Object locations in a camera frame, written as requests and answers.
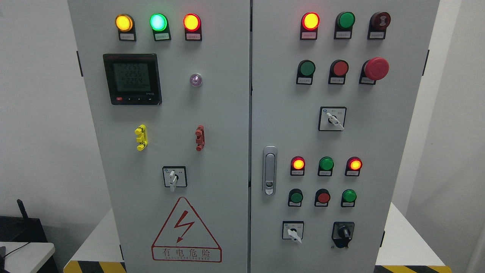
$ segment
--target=red terminal connector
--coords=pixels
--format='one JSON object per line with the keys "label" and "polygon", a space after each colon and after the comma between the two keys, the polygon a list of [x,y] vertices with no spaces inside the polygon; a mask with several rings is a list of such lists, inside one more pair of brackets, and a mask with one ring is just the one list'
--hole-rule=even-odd
{"label": "red terminal connector", "polygon": [[195,143],[197,144],[195,149],[198,152],[200,152],[206,145],[206,137],[204,135],[204,127],[202,125],[199,125],[195,131]]}

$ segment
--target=electrical control cabinet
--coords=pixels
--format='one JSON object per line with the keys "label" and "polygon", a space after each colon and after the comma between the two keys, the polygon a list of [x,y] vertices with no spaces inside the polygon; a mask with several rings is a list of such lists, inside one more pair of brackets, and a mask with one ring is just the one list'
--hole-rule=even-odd
{"label": "electrical control cabinet", "polygon": [[127,271],[247,272],[250,1],[68,4]]}
{"label": "electrical control cabinet", "polygon": [[438,0],[68,3],[128,272],[373,271]]}
{"label": "electrical control cabinet", "polygon": [[253,0],[251,272],[373,272],[437,7]]}

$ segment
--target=green push button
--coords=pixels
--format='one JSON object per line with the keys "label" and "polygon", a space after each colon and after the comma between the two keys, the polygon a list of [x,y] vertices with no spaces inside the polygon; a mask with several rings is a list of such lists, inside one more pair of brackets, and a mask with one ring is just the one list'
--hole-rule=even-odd
{"label": "green push button", "polygon": [[293,203],[300,203],[303,200],[303,195],[301,193],[296,192],[291,195],[290,199]]}
{"label": "green push button", "polygon": [[351,12],[342,12],[337,17],[337,25],[341,29],[350,29],[356,22],[356,17]]}
{"label": "green push button", "polygon": [[319,165],[322,170],[329,171],[333,168],[333,165],[334,165],[333,159],[331,157],[326,156],[320,159]]}
{"label": "green push button", "polygon": [[315,65],[311,61],[305,61],[300,65],[300,73],[305,76],[310,76],[315,72]]}
{"label": "green push button", "polygon": [[348,189],[343,192],[342,198],[347,203],[353,203],[357,199],[357,194],[353,189]]}

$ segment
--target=lcd display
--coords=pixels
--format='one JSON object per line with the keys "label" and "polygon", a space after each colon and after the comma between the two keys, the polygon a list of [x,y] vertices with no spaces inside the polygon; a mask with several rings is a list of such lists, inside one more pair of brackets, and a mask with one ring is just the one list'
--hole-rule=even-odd
{"label": "lcd display", "polygon": [[147,63],[114,63],[114,80],[118,92],[150,92]]}

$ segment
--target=purple indicator light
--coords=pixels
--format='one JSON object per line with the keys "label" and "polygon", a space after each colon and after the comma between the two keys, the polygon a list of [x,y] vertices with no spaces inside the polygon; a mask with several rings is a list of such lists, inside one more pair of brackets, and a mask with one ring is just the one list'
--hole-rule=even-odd
{"label": "purple indicator light", "polygon": [[200,74],[192,74],[190,76],[190,84],[193,87],[199,87],[202,85],[202,76]]}

